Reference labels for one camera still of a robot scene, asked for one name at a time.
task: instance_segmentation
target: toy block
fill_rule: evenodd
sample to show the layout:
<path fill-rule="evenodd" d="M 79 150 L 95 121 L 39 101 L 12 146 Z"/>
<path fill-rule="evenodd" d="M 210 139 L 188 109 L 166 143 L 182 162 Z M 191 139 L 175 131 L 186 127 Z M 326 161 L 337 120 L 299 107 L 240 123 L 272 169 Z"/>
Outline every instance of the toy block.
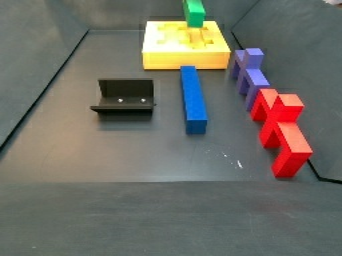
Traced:
<path fill-rule="evenodd" d="M 194 66 L 182 66 L 180 78 L 184 102 L 186 132 L 187 134 L 204 134 L 207 128 L 207 111 L 196 68 Z"/>
<path fill-rule="evenodd" d="M 252 120 L 266 121 L 259 133 L 264 148 L 282 148 L 272 163 L 275 177 L 292 177 L 312 150 L 296 125 L 303 103 L 295 94 L 260 89 L 251 110 Z"/>
<path fill-rule="evenodd" d="M 244 54 L 244 50 L 236 50 L 234 53 L 234 64 L 232 64 L 232 69 L 230 73 L 232 78 L 238 78 L 239 76 L 243 54 Z"/>
<path fill-rule="evenodd" d="M 278 92 L 275 89 L 260 89 L 251 109 L 252 121 L 266 121 Z"/>
<path fill-rule="evenodd" d="M 183 10 L 187 26 L 202 28 L 206 18 L 206 10 L 200 0 L 183 0 Z"/>
<path fill-rule="evenodd" d="M 204 21 L 199 29 L 186 21 L 148 21 L 143 43 L 144 69 L 226 69 L 230 48 L 215 21 Z"/>
<path fill-rule="evenodd" d="M 276 144 L 275 140 L 270 139 L 270 137 L 274 137 L 271 136 L 271 134 L 275 130 L 275 123 L 295 123 L 303 107 L 304 105 L 295 94 L 279 94 L 276 96 L 259 134 L 260 142 L 264 148 L 274 147 L 274 145 Z"/>
<path fill-rule="evenodd" d="M 272 163 L 274 176 L 278 178 L 294 177 L 302 165 L 312 155 L 312 149 L 304 139 L 302 131 L 294 122 L 275 122 L 271 147 L 282 147 L 282 151 Z"/>
<path fill-rule="evenodd" d="M 246 78 L 247 78 L 247 84 L 248 84 L 248 88 L 247 88 L 248 91 L 247 91 L 244 106 L 246 106 L 246 110 L 251 111 L 258 91 L 262 88 L 268 88 L 270 83 L 259 69 L 247 69 L 246 75 L 247 75 Z"/>
<path fill-rule="evenodd" d="M 242 64 L 240 64 L 240 72 L 238 76 L 238 82 L 236 86 L 238 88 L 244 88 L 246 87 L 246 70 L 247 69 L 260 69 L 262 65 L 262 60 L 263 60 L 263 53 L 260 49 L 258 48 L 250 48 L 244 50 L 243 53 L 243 59 L 242 59 Z"/>
<path fill-rule="evenodd" d="M 263 52 L 259 48 L 246 48 L 246 50 L 236 50 L 234 57 L 231 76 L 232 78 L 238 77 L 239 83 L 239 80 L 242 80 L 244 76 L 246 69 L 260 69 Z"/>

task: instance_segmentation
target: red block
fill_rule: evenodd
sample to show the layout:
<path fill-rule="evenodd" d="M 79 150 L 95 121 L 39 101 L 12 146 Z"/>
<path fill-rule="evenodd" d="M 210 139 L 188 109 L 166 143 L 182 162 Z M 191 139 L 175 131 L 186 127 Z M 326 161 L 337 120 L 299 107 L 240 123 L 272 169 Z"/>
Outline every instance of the red block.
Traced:
<path fill-rule="evenodd" d="M 295 94 L 278 94 L 274 89 L 259 90 L 251 118 L 266 121 L 259 134 L 263 147 L 282 147 L 272 163 L 275 177 L 292 177 L 312 154 L 295 123 L 303 107 Z"/>
<path fill-rule="evenodd" d="M 251 109 L 251 119 L 266 121 L 278 92 L 275 89 L 260 89 Z"/>
<path fill-rule="evenodd" d="M 267 140 L 264 141 L 268 147 L 282 147 L 271 167 L 274 176 L 278 178 L 294 177 L 312 155 L 312 149 L 296 123 L 275 122 L 268 139 L 272 140 L 270 143 Z"/>

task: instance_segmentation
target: yellow base plate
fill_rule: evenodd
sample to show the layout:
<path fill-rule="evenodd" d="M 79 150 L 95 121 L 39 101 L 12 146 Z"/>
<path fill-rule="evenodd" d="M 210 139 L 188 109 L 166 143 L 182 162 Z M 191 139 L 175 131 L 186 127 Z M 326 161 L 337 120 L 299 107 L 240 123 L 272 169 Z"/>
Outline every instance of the yellow base plate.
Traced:
<path fill-rule="evenodd" d="M 230 48 L 215 21 L 188 28 L 186 21 L 148 21 L 143 44 L 144 69 L 226 69 Z"/>

